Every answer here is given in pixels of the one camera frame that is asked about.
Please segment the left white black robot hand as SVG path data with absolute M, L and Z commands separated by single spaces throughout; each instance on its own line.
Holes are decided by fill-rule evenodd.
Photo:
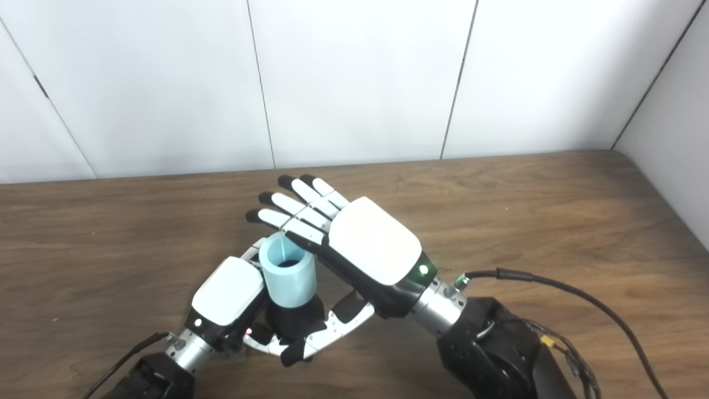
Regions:
M 184 340 L 202 351 L 237 354 L 245 347 L 280 356 L 305 336 L 316 297 L 311 253 L 281 233 L 228 256 L 192 298 Z

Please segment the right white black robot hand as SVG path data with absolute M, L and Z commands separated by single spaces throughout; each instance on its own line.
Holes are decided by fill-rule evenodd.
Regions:
M 304 336 L 289 345 L 255 343 L 274 350 L 281 363 L 292 366 L 359 328 L 373 315 L 404 318 L 432 284 L 436 269 L 418 237 L 367 197 L 348 200 L 325 180 L 304 174 L 281 175 L 279 187 L 293 193 L 259 195 L 260 209 L 246 220 L 281 232 L 294 245 L 352 287 Z

